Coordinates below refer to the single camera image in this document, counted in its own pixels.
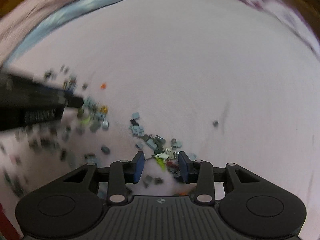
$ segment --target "white circular logo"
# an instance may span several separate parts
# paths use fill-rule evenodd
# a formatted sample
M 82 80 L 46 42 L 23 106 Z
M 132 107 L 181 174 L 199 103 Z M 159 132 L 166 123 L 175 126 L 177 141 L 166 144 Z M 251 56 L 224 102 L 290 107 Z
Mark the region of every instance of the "white circular logo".
M 165 200 L 164 200 L 163 198 L 159 198 L 159 199 L 157 199 L 157 202 L 160 203 L 160 204 L 162 204 L 162 203 L 165 202 Z

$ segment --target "light blue edge strip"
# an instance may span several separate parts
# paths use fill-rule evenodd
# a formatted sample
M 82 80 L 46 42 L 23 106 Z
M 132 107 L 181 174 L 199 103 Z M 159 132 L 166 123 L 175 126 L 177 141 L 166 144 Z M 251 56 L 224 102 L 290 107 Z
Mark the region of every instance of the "light blue edge strip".
M 8 59 L 4 62 L 4 68 L 9 67 L 11 62 L 21 57 L 26 51 L 31 49 L 54 29 L 81 15 L 120 1 L 122 0 L 76 0 L 73 3 L 65 5 L 49 15 L 27 34 L 23 41 L 13 50 Z

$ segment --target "lego pile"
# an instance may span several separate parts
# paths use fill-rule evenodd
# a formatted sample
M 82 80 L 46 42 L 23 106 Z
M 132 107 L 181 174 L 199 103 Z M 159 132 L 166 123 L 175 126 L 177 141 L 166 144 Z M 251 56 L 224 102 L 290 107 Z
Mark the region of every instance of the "lego pile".
M 153 155 L 146 159 L 146 161 L 150 159 L 156 160 L 158 165 L 161 167 L 163 171 L 166 169 L 173 174 L 173 177 L 178 182 L 183 182 L 182 177 L 180 176 L 179 166 L 178 166 L 178 156 L 180 149 L 182 147 L 182 142 L 177 141 L 175 138 L 172 138 L 170 141 L 169 146 L 165 146 L 166 140 L 159 135 L 153 136 L 152 134 L 145 134 L 144 127 L 139 125 L 137 119 L 140 118 L 139 113 L 133 113 L 132 119 L 130 120 L 131 125 L 129 129 L 132 131 L 133 136 L 136 136 L 153 150 Z M 143 149 L 143 143 L 138 142 L 136 143 L 136 147 L 139 150 Z M 196 159 L 195 154 L 187 154 L 190 160 L 194 161 Z M 144 186 L 147 188 L 152 182 L 154 184 L 162 184 L 163 180 L 161 178 L 152 178 L 151 176 L 147 175 L 143 179 Z

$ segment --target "red object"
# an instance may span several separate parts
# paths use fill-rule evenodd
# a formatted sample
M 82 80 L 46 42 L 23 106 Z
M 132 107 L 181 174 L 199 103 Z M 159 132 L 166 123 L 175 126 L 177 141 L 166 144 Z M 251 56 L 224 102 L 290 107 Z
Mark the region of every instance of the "red object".
M 1 203 L 0 203 L 0 233 L 4 236 L 6 240 L 19 240 L 21 238 L 17 230 L 14 228 L 14 226 L 10 223 L 10 221 L 5 216 Z

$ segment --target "triangular cutout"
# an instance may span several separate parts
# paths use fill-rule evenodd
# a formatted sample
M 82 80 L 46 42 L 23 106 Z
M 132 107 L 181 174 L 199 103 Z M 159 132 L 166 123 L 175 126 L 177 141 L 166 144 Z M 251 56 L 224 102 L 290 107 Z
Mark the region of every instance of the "triangular cutout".
M 241 169 L 235 169 L 235 172 L 236 172 L 241 183 L 259 182 L 258 179 L 252 177 L 251 175 L 249 175 L 248 173 L 246 173 L 245 171 L 243 171 Z
M 64 180 L 64 182 L 74 182 L 74 183 L 81 183 L 87 174 L 88 170 L 81 170 L 75 175 L 72 175 L 71 177 Z

